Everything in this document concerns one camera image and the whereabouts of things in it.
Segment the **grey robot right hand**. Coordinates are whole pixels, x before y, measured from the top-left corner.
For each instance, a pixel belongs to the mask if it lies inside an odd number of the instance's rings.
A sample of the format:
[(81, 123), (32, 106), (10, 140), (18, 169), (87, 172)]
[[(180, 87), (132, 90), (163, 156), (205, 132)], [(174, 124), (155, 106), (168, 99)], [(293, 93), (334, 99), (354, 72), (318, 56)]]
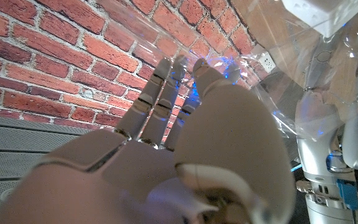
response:
[(113, 131), (95, 130), (41, 158), (0, 206), (0, 223), (287, 223), (296, 190), (271, 112), (199, 59), (196, 93), (162, 136), (184, 68), (162, 65)]

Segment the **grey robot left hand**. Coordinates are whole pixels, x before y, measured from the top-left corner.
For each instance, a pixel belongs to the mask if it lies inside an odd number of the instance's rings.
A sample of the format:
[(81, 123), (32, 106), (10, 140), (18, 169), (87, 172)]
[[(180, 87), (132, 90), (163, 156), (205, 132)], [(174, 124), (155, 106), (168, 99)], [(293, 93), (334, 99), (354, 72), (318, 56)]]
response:
[[(356, 95), (346, 119), (328, 102), (328, 91), (336, 72), (331, 64), (335, 51), (344, 44), (346, 62), (356, 79)], [(305, 89), (297, 103), (295, 121), (304, 179), (296, 183), (305, 194), (311, 223), (358, 223), (358, 22), (320, 37), (305, 77)]]

